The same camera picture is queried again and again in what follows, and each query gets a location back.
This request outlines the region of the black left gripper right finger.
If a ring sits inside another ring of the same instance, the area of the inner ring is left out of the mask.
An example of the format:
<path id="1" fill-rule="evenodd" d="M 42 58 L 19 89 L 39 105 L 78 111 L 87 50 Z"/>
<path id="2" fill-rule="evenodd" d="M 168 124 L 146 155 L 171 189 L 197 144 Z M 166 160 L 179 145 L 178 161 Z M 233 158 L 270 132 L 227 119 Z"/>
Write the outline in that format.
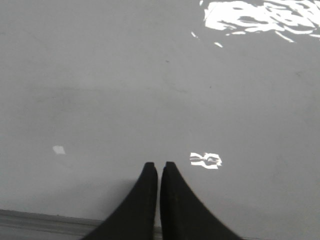
<path id="1" fill-rule="evenodd" d="M 164 240 L 239 240 L 194 194 L 174 162 L 163 168 L 160 221 Z"/>

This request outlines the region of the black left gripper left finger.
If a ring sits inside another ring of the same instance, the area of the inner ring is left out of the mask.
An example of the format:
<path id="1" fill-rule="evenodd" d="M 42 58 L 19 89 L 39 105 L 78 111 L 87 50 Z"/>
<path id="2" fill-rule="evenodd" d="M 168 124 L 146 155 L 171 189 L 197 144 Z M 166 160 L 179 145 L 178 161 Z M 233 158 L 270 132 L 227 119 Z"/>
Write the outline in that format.
<path id="1" fill-rule="evenodd" d="M 152 240 L 158 192 L 158 173 L 146 162 L 129 194 L 84 240 Z"/>

